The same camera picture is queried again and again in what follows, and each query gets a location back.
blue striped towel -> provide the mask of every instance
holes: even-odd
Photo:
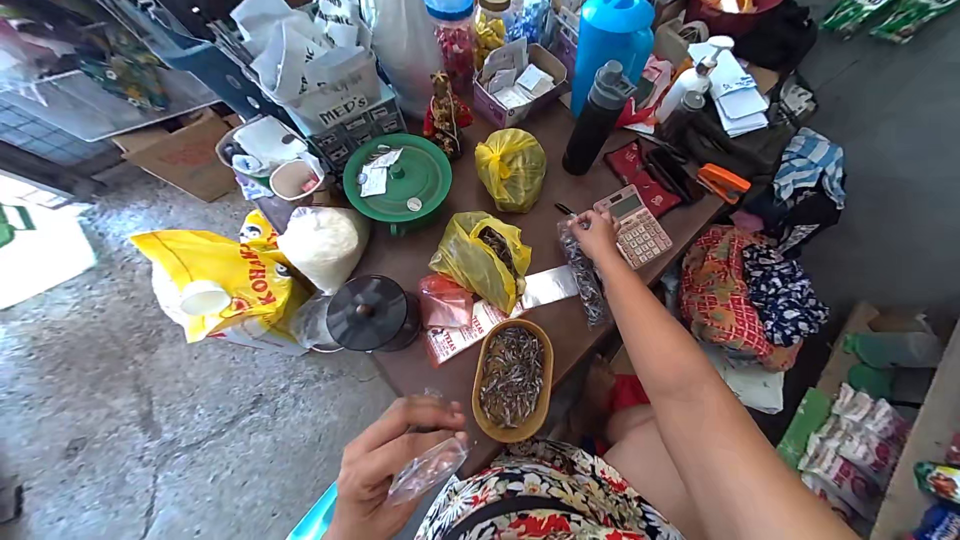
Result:
[[[794,189],[813,187],[823,179],[827,196],[838,209],[843,209],[847,193],[840,184],[842,178],[843,148],[809,128],[800,128],[783,150],[783,161],[774,177],[774,193],[786,201]]]

stapler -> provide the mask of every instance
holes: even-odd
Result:
[[[697,171],[697,182],[731,205],[750,189],[750,183],[727,169],[707,163]]]

water bottle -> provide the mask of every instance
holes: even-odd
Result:
[[[584,3],[570,99],[574,116],[580,115],[593,77],[607,61],[619,61],[631,83],[640,80],[654,49],[654,34],[650,30],[653,20],[654,8],[647,0],[587,0]]]
[[[583,113],[577,117],[566,144],[563,160],[566,172],[577,176],[587,174],[634,92],[636,86],[624,77],[620,62],[608,61],[597,70]]]

yellow sack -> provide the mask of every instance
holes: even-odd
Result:
[[[243,226],[240,227],[240,243],[246,244],[258,252],[262,252],[282,262],[287,267],[293,266],[287,257],[280,252],[276,246],[276,238],[280,233],[274,229],[274,226],[267,221],[266,216],[260,210],[251,210],[247,214],[247,219],[243,220]]]
[[[499,233],[511,260],[501,260],[484,239]],[[514,310],[523,295],[523,276],[530,267],[530,246],[520,242],[520,229],[500,221],[486,212],[453,214],[446,224],[437,253],[430,258],[430,269],[444,274],[470,292],[506,313]]]
[[[219,283],[229,293],[230,305],[219,313],[185,315],[187,343],[200,341],[252,317],[272,327],[291,304],[293,291],[300,291],[285,264],[218,234],[154,231],[135,234],[131,241],[154,265],[163,268],[178,291],[183,291],[190,282],[209,280]],[[305,296],[305,293],[294,296]]]
[[[537,139],[523,130],[493,132],[477,144],[477,175],[496,202],[496,209],[528,212],[540,197],[546,154]]]

religious figurine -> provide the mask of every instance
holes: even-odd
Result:
[[[430,97],[430,107],[423,119],[423,136],[439,146],[449,160],[456,160],[463,154],[460,128],[472,124],[473,116],[464,102],[453,93],[446,72],[434,73],[430,81],[433,82],[433,96]]]

